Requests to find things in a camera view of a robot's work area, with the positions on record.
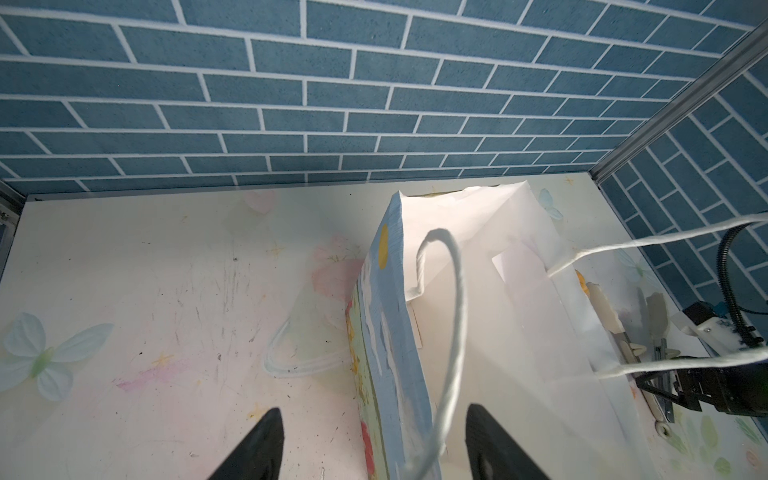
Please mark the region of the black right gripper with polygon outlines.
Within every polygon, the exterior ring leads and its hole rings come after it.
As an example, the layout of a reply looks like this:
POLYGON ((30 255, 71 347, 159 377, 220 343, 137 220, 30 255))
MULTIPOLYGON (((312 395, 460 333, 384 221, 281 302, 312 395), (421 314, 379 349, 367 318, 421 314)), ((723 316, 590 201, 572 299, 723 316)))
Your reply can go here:
POLYGON ((635 378, 640 390, 692 411, 701 404, 736 416, 767 416, 767 361, 725 368, 674 369, 635 378))

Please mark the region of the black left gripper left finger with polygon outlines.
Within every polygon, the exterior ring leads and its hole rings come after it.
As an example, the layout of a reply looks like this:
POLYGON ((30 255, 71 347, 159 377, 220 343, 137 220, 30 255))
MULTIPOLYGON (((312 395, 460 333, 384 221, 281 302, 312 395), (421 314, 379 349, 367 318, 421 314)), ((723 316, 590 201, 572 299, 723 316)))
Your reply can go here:
POLYGON ((284 450, 280 409, 268 410, 209 480, 277 480, 284 450))

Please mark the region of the floral paper bag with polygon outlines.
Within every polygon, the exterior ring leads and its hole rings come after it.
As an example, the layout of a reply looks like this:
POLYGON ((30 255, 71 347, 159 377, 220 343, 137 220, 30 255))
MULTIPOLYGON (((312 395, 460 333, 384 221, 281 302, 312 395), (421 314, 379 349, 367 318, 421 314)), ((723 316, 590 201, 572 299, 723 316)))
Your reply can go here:
POLYGON ((366 473, 404 479, 429 445, 454 343, 456 275, 435 229, 460 249, 468 317, 460 393, 433 479, 471 475, 470 404, 485 407, 552 479, 763 479, 755 421, 703 405, 655 420, 593 309, 597 284, 630 340, 661 356, 703 357, 697 337, 629 247, 598 193, 527 182, 436 196, 392 196, 347 308, 366 473))

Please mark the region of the metal tongs with white tips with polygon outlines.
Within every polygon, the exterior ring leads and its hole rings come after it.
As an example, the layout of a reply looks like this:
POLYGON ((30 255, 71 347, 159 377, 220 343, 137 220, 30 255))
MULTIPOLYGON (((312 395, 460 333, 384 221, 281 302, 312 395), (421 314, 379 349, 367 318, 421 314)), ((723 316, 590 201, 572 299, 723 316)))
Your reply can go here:
MULTIPOLYGON (((639 363, 640 355, 644 354, 647 351, 647 348, 630 340, 617 312, 610 305, 608 297, 597 284, 587 282, 586 289, 591 305, 603 328, 613 336, 625 362, 628 364, 639 363)), ((645 390, 640 389, 640 392, 655 420, 657 434, 665 439, 669 439, 672 434, 672 429, 667 423, 665 410, 659 403, 659 399, 645 390)))

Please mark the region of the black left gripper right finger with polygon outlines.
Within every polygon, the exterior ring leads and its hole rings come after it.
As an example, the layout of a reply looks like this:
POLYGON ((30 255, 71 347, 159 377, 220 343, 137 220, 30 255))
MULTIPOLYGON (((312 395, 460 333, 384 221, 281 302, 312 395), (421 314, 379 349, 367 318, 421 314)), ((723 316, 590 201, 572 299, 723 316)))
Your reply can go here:
POLYGON ((547 480, 548 476, 488 410, 470 404, 465 443, 474 480, 547 480))

